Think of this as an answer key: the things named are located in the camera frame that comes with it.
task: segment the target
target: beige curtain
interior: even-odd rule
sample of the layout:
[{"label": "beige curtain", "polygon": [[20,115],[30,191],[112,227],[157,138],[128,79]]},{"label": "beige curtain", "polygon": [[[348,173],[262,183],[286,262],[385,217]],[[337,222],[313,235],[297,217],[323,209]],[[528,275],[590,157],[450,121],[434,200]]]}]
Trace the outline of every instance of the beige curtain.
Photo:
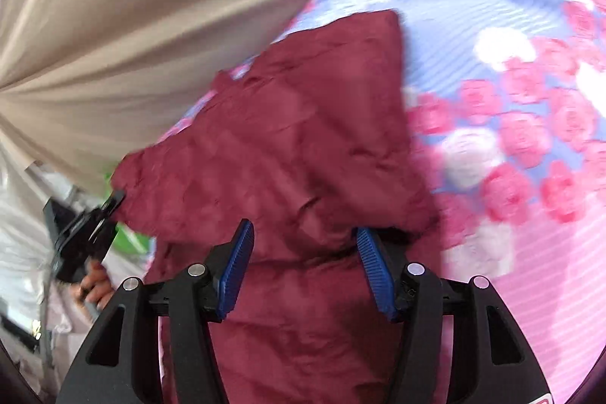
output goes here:
[{"label": "beige curtain", "polygon": [[0,139],[101,193],[307,0],[0,0]]}]

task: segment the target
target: mattress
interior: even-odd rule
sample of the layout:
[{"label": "mattress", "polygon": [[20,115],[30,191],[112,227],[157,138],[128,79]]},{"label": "mattress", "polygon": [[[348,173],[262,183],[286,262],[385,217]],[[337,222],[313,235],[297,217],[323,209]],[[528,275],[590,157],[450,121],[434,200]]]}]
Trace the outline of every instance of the mattress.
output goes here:
[{"label": "mattress", "polygon": [[382,9],[402,19],[441,274],[492,279],[564,403],[606,346],[606,0],[310,0],[283,36]]}]

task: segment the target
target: folded maroon cloth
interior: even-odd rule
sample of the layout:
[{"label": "folded maroon cloth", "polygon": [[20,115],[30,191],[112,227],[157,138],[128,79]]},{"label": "folded maroon cloth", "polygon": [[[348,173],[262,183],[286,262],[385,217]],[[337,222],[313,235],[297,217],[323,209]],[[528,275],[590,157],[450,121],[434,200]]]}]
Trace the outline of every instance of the folded maroon cloth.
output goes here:
[{"label": "folded maroon cloth", "polygon": [[[402,37],[392,11],[271,45],[217,76],[190,127],[125,157],[117,219],[158,238],[146,282],[255,225],[236,309],[211,333],[232,404],[380,402],[399,328],[378,313],[354,226],[425,231],[437,213],[409,165]],[[167,324],[165,392],[176,402]]]}]

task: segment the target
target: blue gripper pad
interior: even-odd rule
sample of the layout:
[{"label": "blue gripper pad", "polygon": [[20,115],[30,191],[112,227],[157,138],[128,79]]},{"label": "blue gripper pad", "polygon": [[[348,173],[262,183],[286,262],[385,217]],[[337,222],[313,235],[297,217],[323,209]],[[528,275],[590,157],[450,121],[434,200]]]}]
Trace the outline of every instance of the blue gripper pad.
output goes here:
[{"label": "blue gripper pad", "polygon": [[394,282],[375,241],[375,234],[370,228],[358,228],[356,241],[377,307],[389,321],[394,321],[397,314]]},{"label": "blue gripper pad", "polygon": [[230,242],[231,254],[217,287],[217,315],[222,319],[226,318],[227,314],[236,306],[237,295],[240,293],[254,244],[253,224],[248,220],[242,220]]}]

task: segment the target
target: person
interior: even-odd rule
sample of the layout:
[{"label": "person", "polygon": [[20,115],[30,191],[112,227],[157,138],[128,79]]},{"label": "person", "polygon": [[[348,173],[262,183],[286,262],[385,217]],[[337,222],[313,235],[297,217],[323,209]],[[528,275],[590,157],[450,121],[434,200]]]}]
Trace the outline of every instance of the person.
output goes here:
[{"label": "person", "polygon": [[84,308],[83,301],[93,303],[99,310],[103,310],[116,290],[107,270],[98,260],[91,259],[88,262],[87,273],[80,283],[70,286],[70,294],[80,310],[90,317]]}]

